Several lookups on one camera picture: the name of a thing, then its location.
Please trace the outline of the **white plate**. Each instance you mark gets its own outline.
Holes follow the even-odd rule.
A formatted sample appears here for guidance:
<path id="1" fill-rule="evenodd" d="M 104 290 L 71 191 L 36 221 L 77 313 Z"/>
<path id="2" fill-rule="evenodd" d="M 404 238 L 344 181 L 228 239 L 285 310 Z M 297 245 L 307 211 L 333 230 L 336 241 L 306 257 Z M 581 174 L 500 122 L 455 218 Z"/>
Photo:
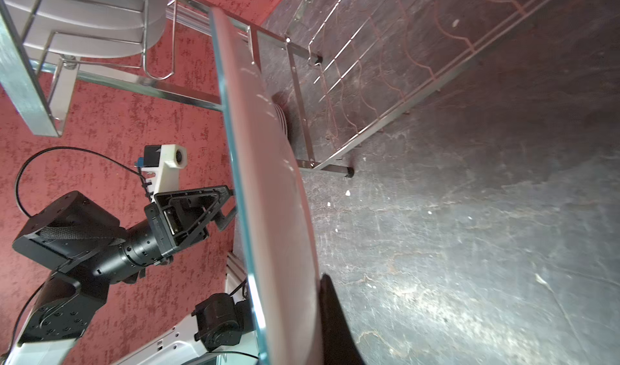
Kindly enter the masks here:
<path id="1" fill-rule="evenodd" d="M 288 138 L 288 125 L 287 125 L 287 118 L 284 114 L 284 110 L 281 108 L 281 106 L 277 105 L 276 103 L 273 104 L 273 107 L 274 107 L 274 110 L 276 111 L 276 115 L 279 120 L 281 129 L 284 132 L 284 136 Z"/>
<path id="2" fill-rule="evenodd" d="M 170 0 L 3 1 L 31 58 L 48 52 L 111 59 L 156 45 Z"/>
<path id="3" fill-rule="evenodd" d="M 300 170 L 250 50 L 210 15 L 261 362 L 321 364 L 319 271 Z"/>

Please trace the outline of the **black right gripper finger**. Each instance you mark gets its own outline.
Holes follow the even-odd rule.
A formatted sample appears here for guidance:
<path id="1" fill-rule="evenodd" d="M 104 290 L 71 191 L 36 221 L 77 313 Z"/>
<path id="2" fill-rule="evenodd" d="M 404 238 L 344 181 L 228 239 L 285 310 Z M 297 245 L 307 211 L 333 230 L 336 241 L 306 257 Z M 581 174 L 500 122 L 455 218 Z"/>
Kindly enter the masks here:
<path id="1" fill-rule="evenodd" d="M 334 283 L 327 274 L 321 276 L 319 310 L 324 364 L 364 365 L 337 298 Z"/>

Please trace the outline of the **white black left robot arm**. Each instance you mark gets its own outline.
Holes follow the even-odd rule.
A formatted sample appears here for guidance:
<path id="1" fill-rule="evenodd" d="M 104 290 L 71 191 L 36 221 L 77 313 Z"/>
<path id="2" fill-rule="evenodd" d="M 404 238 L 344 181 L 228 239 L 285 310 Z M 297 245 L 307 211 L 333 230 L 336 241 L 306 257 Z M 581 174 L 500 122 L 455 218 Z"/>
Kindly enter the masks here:
<path id="1" fill-rule="evenodd" d="M 110 287 L 135 284 L 148 267 L 208 238 L 208 226 L 228 227 L 233 197 L 226 186 L 158 193 L 145 219 L 129 229 L 80 192 L 70 192 L 32 216 L 14 250 L 50 269 L 19 319 L 4 364 L 61 364 L 108 301 Z M 251 304 L 243 286 L 208 297 L 182 321 L 125 364 L 257 364 Z"/>

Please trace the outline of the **stainless steel dish rack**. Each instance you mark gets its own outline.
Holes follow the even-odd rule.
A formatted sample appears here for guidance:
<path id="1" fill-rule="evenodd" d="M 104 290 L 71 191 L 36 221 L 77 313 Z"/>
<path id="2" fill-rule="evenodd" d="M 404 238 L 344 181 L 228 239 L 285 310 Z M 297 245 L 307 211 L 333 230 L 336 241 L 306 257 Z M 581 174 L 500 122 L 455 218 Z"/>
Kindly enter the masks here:
<path id="1" fill-rule="evenodd" d="M 215 33 L 216 26 L 211 24 L 212 9 L 215 5 L 207 0 L 55 0 L 54 3 L 60 3 L 58 6 L 60 12 L 56 11 L 55 6 L 43 6 L 46 0 L 1 0 L 1 85 L 5 92 L 10 96 L 11 101 L 16 106 L 16 110 L 22 116 L 31 132 L 41 137 L 61 137 L 65 127 L 65 117 L 69 110 L 70 97 L 74 92 L 74 84 L 77 80 L 89 82 L 93 84 L 110 87 L 116 90 L 126 90 L 139 95 L 147 95 L 158 99 L 166 99 L 177 103 L 192 105 L 199 108 L 206 108 L 214 111 L 221 111 L 222 101 L 219 96 L 204 93 L 198 90 L 192 90 L 187 87 L 177 87 L 166 82 L 168 78 L 174 75 L 176 57 L 172 56 L 172 71 L 163 77 L 156 77 L 150 74 L 148 70 L 148 52 L 149 49 L 156 45 L 161 39 L 159 32 L 151 33 L 149 27 L 151 24 L 159 27 L 162 24 L 162 35 L 165 30 L 164 21 L 171 22 L 172 45 L 174 46 L 176 27 L 181 24 L 197 31 L 203 35 L 213 38 L 217 42 Z M 415 5 L 419 0 L 413 0 L 411 5 Z M 411 58 L 411 63 L 429 72 L 429 78 L 421 83 L 417 88 L 394 106 L 390 107 L 385 113 L 378 116 L 366 127 L 356 132 L 343 146 L 336 150 L 326 160 L 319 162 L 314 158 L 313 142 L 309 135 L 308 121 L 305 115 L 305 107 L 303 104 L 303 95 L 300 88 L 299 74 L 295 65 L 295 57 L 304 58 L 312 67 L 317 67 L 319 72 L 315 82 L 325 80 L 327 73 L 333 66 L 335 68 L 337 59 L 349 47 L 353 51 L 353 43 L 360 32 L 370 24 L 372 16 L 384 6 L 386 0 L 382 1 L 379 6 L 367 17 L 355 34 L 352 35 L 341 50 L 333 57 L 332 61 L 327 64 L 323 62 L 324 56 L 318 54 L 318 50 L 313 49 L 313 43 L 319 34 L 324 34 L 324 29 L 329 20 L 334 16 L 335 12 L 342 6 L 343 0 L 337 0 L 334 3 L 330 13 L 326 16 L 325 21 L 317 29 L 307 47 L 291 42 L 288 36 L 274 34 L 252 24 L 246 19 L 233 15 L 229 11 L 224 11 L 225 16 L 231 25 L 237 30 L 237 35 L 243 43 L 247 45 L 252 56 L 252 64 L 261 68 L 260 58 L 260 40 L 267 40 L 273 45 L 279 46 L 287 53 L 288 68 L 294 85 L 293 93 L 296 96 L 296 103 L 301 119 L 301 127 L 304 131 L 305 147 L 308 155 L 307 160 L 298 160 L 300 167 L 312 171 L 329 171 L 334 173 L 349 174 L 347 178 L 352 178 L 353 169 L 344 166 L 338 166 L 334 163 L 340 160 L 342 156 L 349 153 L 350 150 L 360 145 L 366 139 L 376 132 L 392 123 L 401 115 L 407 113 L 413 106 L 418 105 L 425 100 L 432 92 L 439 91 L 449 82 L 457 78 L 463 71 L 467 70 L 470 64 L 475 60 L 482 58 L 483 53 L 491 51 L 501 39 L 508 36 L 513 29 L 521 26 L 526 20 L 533 19 L 537 12 L 541 11 L 547 3 L 553 0 L 530 0 L 527 3 L 520 3 L 516 0 L 484 0 L 487 3 L 510 4 L 514 7 L 514 11 L 507 15 L 492 30 L 487 32 L 478 41 L 472 43 L 465 36 L 457 36 L 447 32 L 439 22 L 440 0 L 434 0 L 434 21 L 435 27 L 446 38 L 452 40 L 462 40 L 468 45 L 462 53 L 459 53 L 451 61 L 449 61 L 442 69 L 434 70 L 430 66 L 423 66 L 418 61 Z M 141 16 L 140 24 L 137 30 L 141 31 L 140 40 L 126 40 L 111 38 L 108 35 L 100 36 L 93 32 L 80 32 L 82 29 L 88 31 L 87 28 L 93 30 L 120 30 L 127 32 L 129 28 L 105 28 L 95 22 L 95 18 L 86 19 L 82 22 L 77 15 L 69 15 L 74 8 L 84 9 L 86 16 L 99 16 L 101 9 L 114 10 L 115 15 L 126 16 L 125 13 L 132 14 L 131 19 L 138 19 Z M 37 18 L 43 17 L 43 27 L 41 30 L 49 30 L 44 38 L 45 43 L 41 46 L 29 44 L 32 25 L 39 22 Z M 131 54 L 119 55 L 114 54 L 110 57 L 99 57 L 102 59 L 114 59 L 130 56 L 140 56 L 139 66 L 127 66 L 111 62 L 99 61 L 80 61 L 78 58 L 85 57 L 81 53 L 70 53 L 69 45 L 67 49 L 53 49 L 54 39 L 56 37 L 72 37 L 81 38 L 89 41 L 101 41 L 96 45 L 97 48 L 106 48 L 113 50 L 116 45 L 132 45 Z M 39 84 L 40 73 L 53 74 L 53 81 L 48 95 L 45 95 Z M 55 93 L 58 88 L 57 84 L 63 82 L 61 90 L 69 92 L 66 99 L 61 97 L 60 104 L 57 106 L 55 101 Z"/>

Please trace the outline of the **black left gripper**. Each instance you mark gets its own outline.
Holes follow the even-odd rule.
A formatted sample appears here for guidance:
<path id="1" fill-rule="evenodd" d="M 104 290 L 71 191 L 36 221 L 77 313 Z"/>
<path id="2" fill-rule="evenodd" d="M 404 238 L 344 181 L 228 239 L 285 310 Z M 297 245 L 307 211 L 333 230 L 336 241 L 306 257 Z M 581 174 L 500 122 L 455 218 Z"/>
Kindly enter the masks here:
<path id="1" fill-rule="evenodd" d="M 221 232 L 226 230 L 237 209 L 228 213 L 223 209 L 234 196 L 226 185 L 156 194 L 145 207 L 145 216 L 160 255 L 170 258 L 206 240 L 211 223 Z"/>

